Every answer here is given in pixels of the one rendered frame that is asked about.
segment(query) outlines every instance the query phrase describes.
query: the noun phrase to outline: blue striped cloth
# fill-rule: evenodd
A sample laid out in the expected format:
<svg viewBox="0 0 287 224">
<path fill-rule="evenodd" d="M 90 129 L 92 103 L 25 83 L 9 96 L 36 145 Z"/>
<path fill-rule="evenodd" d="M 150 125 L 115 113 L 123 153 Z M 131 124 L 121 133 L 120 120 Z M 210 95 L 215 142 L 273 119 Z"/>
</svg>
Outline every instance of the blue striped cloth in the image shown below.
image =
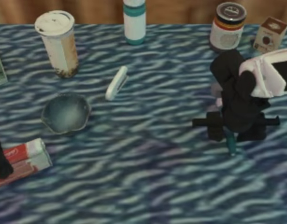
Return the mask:
<svg viewBox="0 0 287 224">
<path fill-rule="evenodd" d="M 239 51 L 258 26 L 246 26 Z M 209 25 L 151 25 L 144 44 L 127 45 L 121 25 L 76 25 L 79 73 L 58 78 L 32 25 L 0 25 L 3 148 L 42 138 L 54 166 L 0 188 L 0 224 L 287 224 L 287 96 L 271 100 L 281 118 L 264 142 L 237 147 L 191 128 L 215 99 Z M 281 46 L 287 47 L 287 35 Z M 120 66 L 130 78 L 112 102 Z M 56 136 L 41 123 L 59 93 L 85 96 L 87 127 Z"/>
</svg>

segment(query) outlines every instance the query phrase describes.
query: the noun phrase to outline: white and teal bottle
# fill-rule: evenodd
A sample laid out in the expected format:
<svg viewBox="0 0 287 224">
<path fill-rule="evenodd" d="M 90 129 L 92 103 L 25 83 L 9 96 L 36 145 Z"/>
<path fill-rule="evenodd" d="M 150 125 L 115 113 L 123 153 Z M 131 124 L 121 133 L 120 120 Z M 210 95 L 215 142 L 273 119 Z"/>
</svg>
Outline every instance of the white and teal bottle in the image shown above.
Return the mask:
<svg viewBox="0 0 287 224">
<path fill-rule="evenodd" d="M 126 41 L 132 45 L 144 42 L 146 34 L 145 0 L 123 0 Z"/>
</svg>

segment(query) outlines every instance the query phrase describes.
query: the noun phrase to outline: wooden surface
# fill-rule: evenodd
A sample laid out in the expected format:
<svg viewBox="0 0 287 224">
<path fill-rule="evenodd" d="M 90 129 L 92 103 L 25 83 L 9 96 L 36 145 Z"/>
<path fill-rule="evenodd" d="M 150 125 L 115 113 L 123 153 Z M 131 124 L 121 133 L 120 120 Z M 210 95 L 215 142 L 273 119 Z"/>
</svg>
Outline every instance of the wooden surface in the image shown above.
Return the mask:
<svg viewBox="0 0 287 224">
<path fill-rule="evenodd" d="M 211 23 L 223 0 L 146 0 L 149 24 Z M 287 0 L 234 0 L 246 7 L 247 23 L 273 16 L 287 22 Z M 122 0 L 0 0 L 0 23 L 34 23 L 44 12 L 62 9 L 77 23 L 123 23 Z"/>
</svg>

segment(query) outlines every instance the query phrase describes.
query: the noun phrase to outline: gray bowl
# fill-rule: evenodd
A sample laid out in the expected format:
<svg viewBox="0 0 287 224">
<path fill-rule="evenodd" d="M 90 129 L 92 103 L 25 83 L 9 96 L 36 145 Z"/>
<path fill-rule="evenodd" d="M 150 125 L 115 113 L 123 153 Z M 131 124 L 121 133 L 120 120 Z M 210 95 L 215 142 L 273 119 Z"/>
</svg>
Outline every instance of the gray bowl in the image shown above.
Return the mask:
<svg viewBox="0 0 287 224">
<path fill-rule="evenodd" d="M 41 120 L 55 134 L 79 131 L 86 126 L 91 107 L 84 97 L 61 94 L 44 107 Z"/>
</svg>

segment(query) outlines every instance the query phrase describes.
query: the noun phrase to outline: jar lid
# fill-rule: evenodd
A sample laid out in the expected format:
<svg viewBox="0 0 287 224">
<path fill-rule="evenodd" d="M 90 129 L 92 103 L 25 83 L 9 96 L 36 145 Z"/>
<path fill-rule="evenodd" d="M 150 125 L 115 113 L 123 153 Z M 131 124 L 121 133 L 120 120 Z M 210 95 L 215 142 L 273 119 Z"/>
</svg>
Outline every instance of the jar lid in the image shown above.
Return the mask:
<svg viewBox="0 0 287 224">
<path fill-rule="evenodd" d="M 75 19 L 68 12 L 55 10 L 42 14 L 35 22 L 36 31 L 44 36 L 58 36 L 70 31 Z"/>
<path fill-rule="evenodd" d="M 124 0 L 124 4 L 129 7 L 139 7 L 145 3 L 145 0 Z"/>
<path fill-rule="evenodd" d="M 246 18 L 246 9 L 235 2 L 225 2 L 216 9 L 217 15 L 227 21 L 242 21 Z"/>
</svg>

